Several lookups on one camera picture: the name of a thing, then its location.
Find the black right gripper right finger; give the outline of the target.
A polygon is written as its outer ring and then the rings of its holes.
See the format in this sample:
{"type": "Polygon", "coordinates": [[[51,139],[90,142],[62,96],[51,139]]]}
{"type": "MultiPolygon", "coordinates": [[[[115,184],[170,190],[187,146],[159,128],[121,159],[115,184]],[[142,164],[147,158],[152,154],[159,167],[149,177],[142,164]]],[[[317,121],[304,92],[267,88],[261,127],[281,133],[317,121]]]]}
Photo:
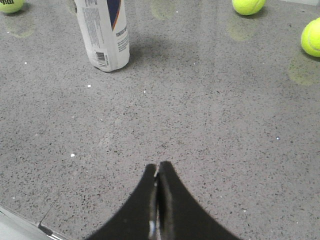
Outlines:
{"type": "Polygon", "coordinates": [[[169,161],[159,165],[158,207],[162,240],[237,240],[193,198],[169,161]]]}

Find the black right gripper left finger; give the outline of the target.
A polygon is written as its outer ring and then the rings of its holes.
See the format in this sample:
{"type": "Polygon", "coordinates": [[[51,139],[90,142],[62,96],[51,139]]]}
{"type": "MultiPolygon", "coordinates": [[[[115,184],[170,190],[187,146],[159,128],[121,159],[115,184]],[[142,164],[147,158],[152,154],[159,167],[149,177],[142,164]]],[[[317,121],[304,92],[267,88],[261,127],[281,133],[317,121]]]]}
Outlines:
{"type": "Polygon", "coordinates": [[[88,240],[155,240],[157,238],[157,167],[148,164],[123,206],[88,240]]]}

